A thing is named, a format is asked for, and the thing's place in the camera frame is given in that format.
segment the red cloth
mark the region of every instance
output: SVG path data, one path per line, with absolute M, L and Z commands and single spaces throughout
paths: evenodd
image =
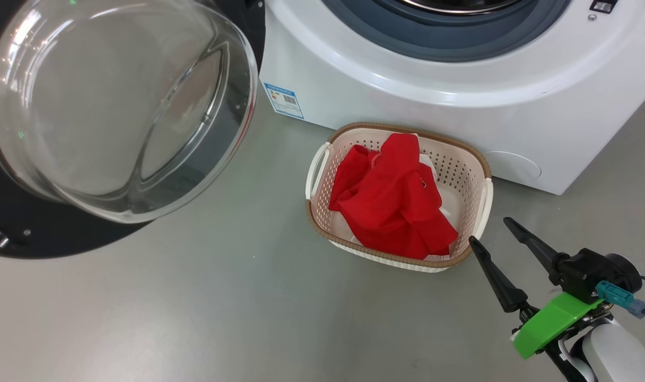
M 393 134 L 381 154 L 354 145 L 339 164 L 329 209 L 339 211 L 366 247 L 408 258 L 449 254 L 457 239 L 419 141 Z

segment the white washing machine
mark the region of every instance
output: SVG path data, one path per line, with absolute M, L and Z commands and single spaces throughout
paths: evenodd
M 468 141 L 562 194 L 645 100 L 645 0 L 268 0 L 276 111 Z

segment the energy label sticker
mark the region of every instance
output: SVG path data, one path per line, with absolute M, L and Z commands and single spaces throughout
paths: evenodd
M 275 111 L 287 116 L 303 119 L 299 100 L 293 91 L 270 84 L 264 84 L 264 87 Z

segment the basket handle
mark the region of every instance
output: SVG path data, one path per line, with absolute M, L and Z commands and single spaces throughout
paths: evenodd
M 487 220 L 490 219 L 490 210 L 492 210 L 492 196 L 494 195 L 494 188 L 492 187 L 492 179 L 486 179 L 485 189 L 483 190 L 483 208 L 480 217 L 480 224 L 478 225 L 476 232 L 473 233 L 473 236 L 476 239 L 480 239 L 483 236 L 483 231 L 485 231 L 485 226 L 487 225 Z
M 320 179 L 323 177 L 323 169 L 325 168 L 325 165 L 327 164 L 327 160 L 329 159 L 329 149 L 328 147 L 330 146 L 329 142 L 325 142 L 320 148 L 318 149 L 318 152 L 316 152 L 315 157 L 313 157 L 313 161 L 311 161 L 311 167 L 308 168 L 308 175 L 306 176 L 306 200 L 311 200 L 311 196 L 316 194 L 316 191 L 318 191 L 318 186 L 320 185 Z M 318 169 L 317 172 L 317 177 L 316 177 L 316 182 L 313 184 L 313 176 L 316 175 L 316 169 Z

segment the connector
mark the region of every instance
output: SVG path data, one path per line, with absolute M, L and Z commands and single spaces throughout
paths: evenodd
M 596 286 L 596 293 L 598 293 L 598 297 L 611 304 L 623 307 L 638 319 L 645 317 L 645 314 L 643 314 L 645 302 L 634 298 L 633 293 L 627 292 L 613 283 L 605 280 L 599 282 Z

